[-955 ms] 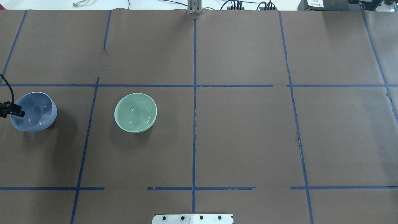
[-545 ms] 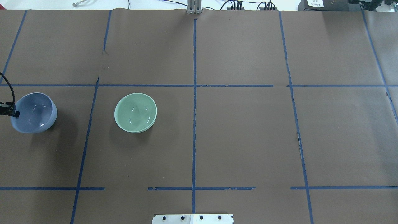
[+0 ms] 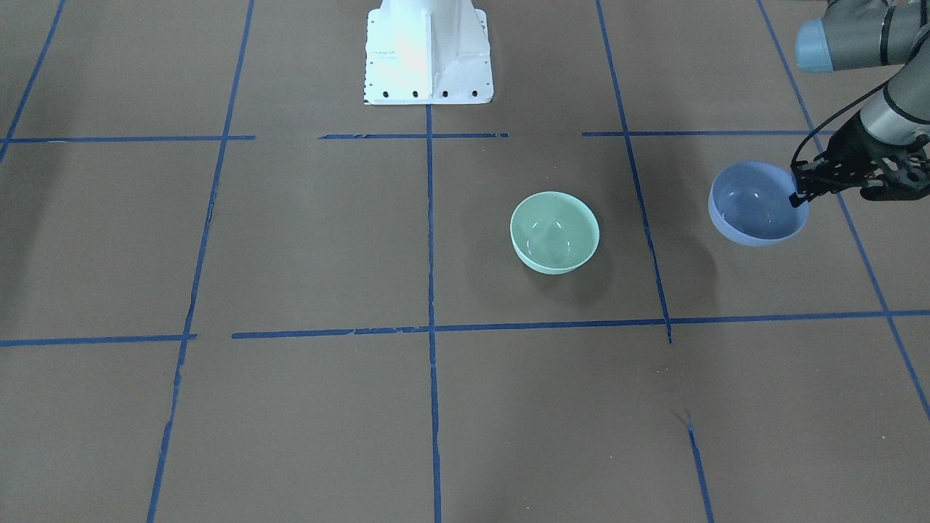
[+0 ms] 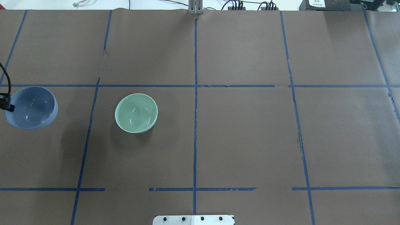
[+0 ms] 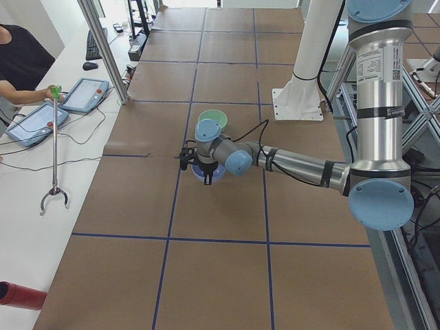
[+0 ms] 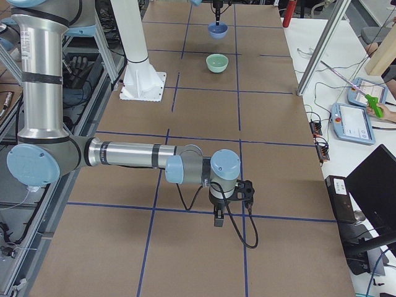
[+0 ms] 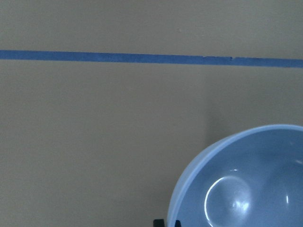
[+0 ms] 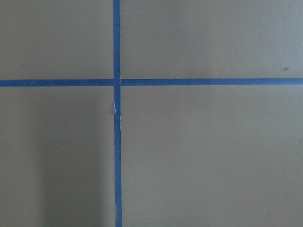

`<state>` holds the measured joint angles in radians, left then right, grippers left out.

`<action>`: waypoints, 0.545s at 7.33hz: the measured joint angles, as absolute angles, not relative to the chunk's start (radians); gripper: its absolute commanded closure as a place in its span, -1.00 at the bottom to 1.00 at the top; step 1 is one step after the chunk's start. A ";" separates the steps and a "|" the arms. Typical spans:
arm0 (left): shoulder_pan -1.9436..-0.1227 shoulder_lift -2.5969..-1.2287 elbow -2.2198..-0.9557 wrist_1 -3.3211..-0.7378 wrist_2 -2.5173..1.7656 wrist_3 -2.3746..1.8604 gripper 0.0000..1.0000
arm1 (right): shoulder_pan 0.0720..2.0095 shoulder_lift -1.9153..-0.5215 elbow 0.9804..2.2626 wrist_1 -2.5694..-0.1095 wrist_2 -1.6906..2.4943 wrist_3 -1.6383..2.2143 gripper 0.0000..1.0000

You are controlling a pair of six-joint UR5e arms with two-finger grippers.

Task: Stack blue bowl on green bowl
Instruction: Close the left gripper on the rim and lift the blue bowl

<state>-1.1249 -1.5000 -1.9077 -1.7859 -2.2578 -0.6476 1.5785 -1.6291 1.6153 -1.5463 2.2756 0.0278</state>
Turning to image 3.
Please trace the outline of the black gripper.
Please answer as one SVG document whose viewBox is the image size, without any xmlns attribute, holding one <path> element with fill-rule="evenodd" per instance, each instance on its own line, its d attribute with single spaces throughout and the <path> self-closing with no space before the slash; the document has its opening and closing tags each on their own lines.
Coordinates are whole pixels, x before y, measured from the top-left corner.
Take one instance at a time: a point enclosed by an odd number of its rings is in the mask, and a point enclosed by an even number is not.
<svg viewBox="0 0 930 523">
<path fill-rule="evenodd" d="M 873 138 L 859 116 L 850 119 L 828 140 L 828 166 L 791 166 L 795 192 L 788 196 L 801 208 L 826 193 L 858 189 L 873 202 L 911 201 L 929 192 L 927 133 L 906 145 L 886 145 Z"/>
</svg>

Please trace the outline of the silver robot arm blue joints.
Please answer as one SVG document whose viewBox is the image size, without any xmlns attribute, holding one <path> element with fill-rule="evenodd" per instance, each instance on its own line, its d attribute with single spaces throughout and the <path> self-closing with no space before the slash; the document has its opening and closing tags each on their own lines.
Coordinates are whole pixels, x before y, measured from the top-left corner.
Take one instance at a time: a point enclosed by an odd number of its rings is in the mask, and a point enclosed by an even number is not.
<svg viewBox="0 0 930 523">
<path fill-rule="evenodd" d="M 808 73 L 900 65 L 860 120 L 884 145 L 912 145 L 928 134 L 928 2 L 828 1 L 801 24 L 795 62 Z"/>
</svg>

